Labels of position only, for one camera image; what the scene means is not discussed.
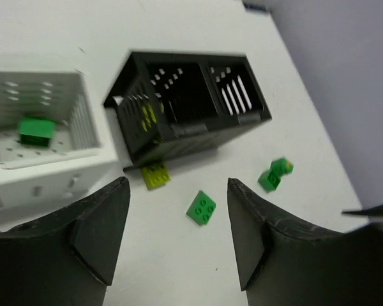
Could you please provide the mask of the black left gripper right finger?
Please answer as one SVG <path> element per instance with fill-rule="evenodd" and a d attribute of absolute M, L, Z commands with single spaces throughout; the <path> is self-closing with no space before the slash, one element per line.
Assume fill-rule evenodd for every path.
<path fill-rule="evenodd" d="M 250 305 L 383 305 L 383 221 L 340 233 L 228 181 L 241 290 Z"/>

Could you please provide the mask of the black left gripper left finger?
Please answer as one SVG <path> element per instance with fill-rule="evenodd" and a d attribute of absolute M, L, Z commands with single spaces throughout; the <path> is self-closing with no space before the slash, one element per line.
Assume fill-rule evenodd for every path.
<path fill-rule="evenodd" d="M 0 305 L 102 305 L 130 203 L 119 177 L 95 193 L 0 231 Z"/>

